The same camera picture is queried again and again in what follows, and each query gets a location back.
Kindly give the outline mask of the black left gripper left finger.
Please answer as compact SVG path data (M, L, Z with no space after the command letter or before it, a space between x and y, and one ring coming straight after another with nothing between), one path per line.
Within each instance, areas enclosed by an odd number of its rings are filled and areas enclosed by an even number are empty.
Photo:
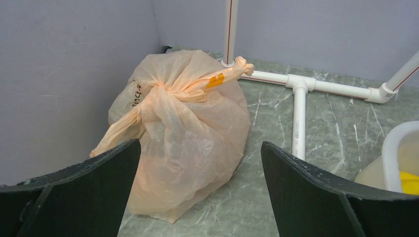
M3 237L115 237L140 161L131 139L61 169L0 188Z

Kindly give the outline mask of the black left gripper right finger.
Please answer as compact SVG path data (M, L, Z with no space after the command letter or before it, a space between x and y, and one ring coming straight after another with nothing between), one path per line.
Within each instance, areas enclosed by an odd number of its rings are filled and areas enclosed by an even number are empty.
M271 142L265 180L282 237L416 237L419 198L341 178Z

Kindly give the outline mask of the peach plastic bag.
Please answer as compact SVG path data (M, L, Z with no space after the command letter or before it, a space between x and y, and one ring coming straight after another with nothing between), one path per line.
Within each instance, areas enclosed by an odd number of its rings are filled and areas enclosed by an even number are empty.
M130 213L174 223L231 179L251 126L238 80L253 71L241 56L226 68L201 50L150 54L140 62L90 153L139 140Z

